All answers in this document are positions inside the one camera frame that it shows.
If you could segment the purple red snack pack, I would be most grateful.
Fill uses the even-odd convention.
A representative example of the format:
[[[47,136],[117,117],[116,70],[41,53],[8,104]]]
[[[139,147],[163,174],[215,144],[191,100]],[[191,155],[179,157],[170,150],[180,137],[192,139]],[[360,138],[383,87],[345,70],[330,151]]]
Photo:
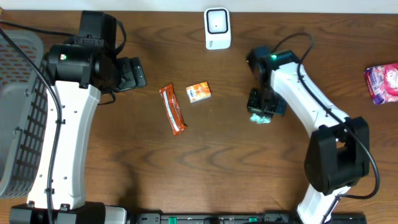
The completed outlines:
[[[397,102],[397,63],[369,67],[364,79],[375,105]]]

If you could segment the orange brown snack bar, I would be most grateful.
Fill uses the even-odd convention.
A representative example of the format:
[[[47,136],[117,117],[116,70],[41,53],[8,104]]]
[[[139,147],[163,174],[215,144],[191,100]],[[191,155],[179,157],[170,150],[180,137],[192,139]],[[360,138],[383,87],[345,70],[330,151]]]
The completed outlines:
[[[168,120],[172,127],[174,136],[180,134],[187,126],[183,120],[180,107],[175,96],[173,83],[166,85],[159,90],[165,106]]]

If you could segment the orange small snack packet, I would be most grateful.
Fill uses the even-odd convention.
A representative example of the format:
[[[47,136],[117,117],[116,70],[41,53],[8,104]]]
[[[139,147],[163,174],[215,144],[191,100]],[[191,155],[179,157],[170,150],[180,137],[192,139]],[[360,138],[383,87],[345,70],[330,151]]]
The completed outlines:
[[[211,97],[211,90],[208,82],[201,82],[186,87],[187,96],[190,103],[195,103]]]

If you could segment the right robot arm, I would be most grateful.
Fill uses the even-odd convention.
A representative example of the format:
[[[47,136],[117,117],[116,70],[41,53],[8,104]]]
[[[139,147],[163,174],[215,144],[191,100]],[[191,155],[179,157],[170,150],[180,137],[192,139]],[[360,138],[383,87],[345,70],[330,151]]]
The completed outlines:
[[[310,137],[304,162],[310,183],[299,203],[296,223],[326,223],[336,196],[345,194],[369,174],[369,126],[350,118],[311,81],[290,50],[271,53],[259,47],[246,57],[261,87],[251,91],[247,108],[259,117],[284,115],[290,107]]]

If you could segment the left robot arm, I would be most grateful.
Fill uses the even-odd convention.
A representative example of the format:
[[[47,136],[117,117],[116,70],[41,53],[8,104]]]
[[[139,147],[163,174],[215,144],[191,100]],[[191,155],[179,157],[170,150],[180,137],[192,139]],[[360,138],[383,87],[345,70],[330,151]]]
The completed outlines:
[[[103,45],[54,45],[45,74],[47,120],[40,163],[25,204],[11,223],[134,223],[124,207],[86,201],[84,169],[90,128],[102,94],[146,85],[137,57],[117,57]]]

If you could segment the teal snack packet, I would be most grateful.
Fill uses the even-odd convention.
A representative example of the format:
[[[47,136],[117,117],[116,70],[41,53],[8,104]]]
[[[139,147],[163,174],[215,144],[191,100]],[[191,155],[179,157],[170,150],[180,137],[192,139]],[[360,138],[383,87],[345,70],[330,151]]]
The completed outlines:
[[[268,124],[271,122],[271,118],[267,116],[259,116],[258,114],[252,114],[250,121],[256,124]]]

